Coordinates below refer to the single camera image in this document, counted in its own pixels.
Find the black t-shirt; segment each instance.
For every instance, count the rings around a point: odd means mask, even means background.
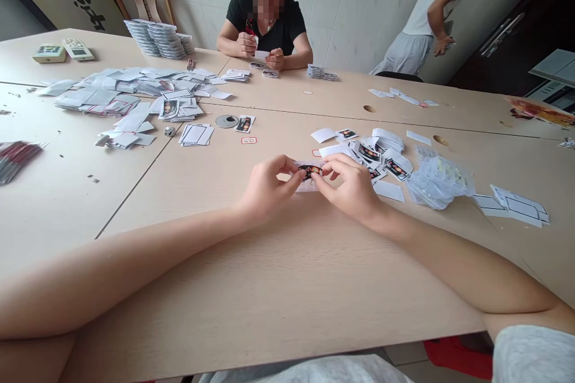
[[[252,1],[231,0],[226,18],[240,33],[245,32],[259,38],[258,50],[272,51],[281,48],[285,56],[293,52],[293,41],[305,32],[304,16],[299,9],[299,3],[286,0],[285,8],[280,18],[271,30],[262,36],[258,28],[258,20],[248,20],[248,14],[253,12]]]

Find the grey sleeve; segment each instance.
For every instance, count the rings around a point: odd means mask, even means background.
[[[575,382],[575,336],[539,326],[505,328],[495,340],[493,382]]]

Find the hole in table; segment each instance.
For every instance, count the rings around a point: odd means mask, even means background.
[[[434,135],[433,138],[435,139],[436,142],[439,142],[441,145],[445,145],[446,147],[449,146],[449,142],[447,142],[445,139],[443,139],[441,136],[438,135]]]

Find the black calligraphy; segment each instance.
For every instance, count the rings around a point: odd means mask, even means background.
[[[106,21],[106,18],[104,15],[98,15],[92,10],[92,7],[90,6],[92,0],[72,0],[72,2],[74,2],[74,6],[79,7],[88,14],[90,21],[96,30],[105,31],[102,21]]]

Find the grey pants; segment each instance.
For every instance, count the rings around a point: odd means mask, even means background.
[[[433,45],[433,36],[409,35],[401,32],[391,44],[381,63],[370,72],[399,72],[418,75]]]

